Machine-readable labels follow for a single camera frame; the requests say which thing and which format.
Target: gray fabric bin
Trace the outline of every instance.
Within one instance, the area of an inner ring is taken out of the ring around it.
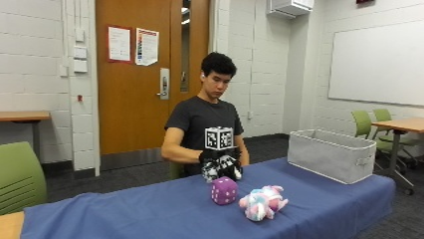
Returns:
[[[321,129],[293,131],[287,161],[344,184],[372,174],[376,143]]]

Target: air conditioning unit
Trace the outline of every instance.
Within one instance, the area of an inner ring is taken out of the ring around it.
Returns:
[[[313,11],[314,0],[266,0],[266,14],[287,19]]]

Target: green chair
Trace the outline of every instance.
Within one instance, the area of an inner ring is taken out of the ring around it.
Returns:
[[[45,202],[44,172],[29,143],[0,145],[0,215]]]
[[[390,120],[392,120],[392,116],[391,116],[391,113],[390,113],[388,109],[376,109],[376,110],[374,110],[374,114],[375,114],[375,118],[376,118],[378,121],[390,121]],[[379,139],[382,141],[392,142],[394,141],[394,136],[388,135],[388,133],[391,131],[390,127],[379,126],[376,128],[376,130],[375,130],[372,139],[375,139],[378,134],[380,132],[383,132],[383,131],[386,131],[386,135],[379,136]],[[399,140],[399,145],[403,145],[403,146],[416,146],[420,143],[422,143],[422,141],[419,139],[414,139],[414,138],[408,138],[408,137],[400,137],[400,140]],[[415,156],[412,156],[412,154],[407,151],[406,148],[403,148],[403,151],[404,151],[404,153],[407,153],[407,155],[412,159],[412,163],[408,163],[408,166],[411,168],[414,168],[418,165],[419,161],[415,158]]]
[[[170,162],[170,180],[185,177],[185,168],[181,163]]]
[[[352,112],[354,118],[355,118],[355,123],[356,123],[356,133],[355,137],[363,136],[364,138],[370,137],[371,134],[371,117],[367,111],[354,111]],[[392,142],[390,141],[382,141],[379,139],[375,140],[376,142],[376,151],[382,152],[384,157],[390,160],[390,155],[392,153]],[[398,158],[398,163],[396,163],[398,170],[402,173],[406,173],[406,163]]]

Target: man's arm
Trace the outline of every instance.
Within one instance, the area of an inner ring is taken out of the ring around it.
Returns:
[[[162,158],[180,163],[200,163],[202,151],[182,147],[184,137],[185,131],[181,128],[169,127],[162,144]]]
[[[243,144],[243,139],[241,135],[234,136],[234,143],[235,143],[235,146],[238,146],[238,149],[241,151],[239,164],[241,166],[246,166],[250,164],[249,151],[247,151],[246,145]]]

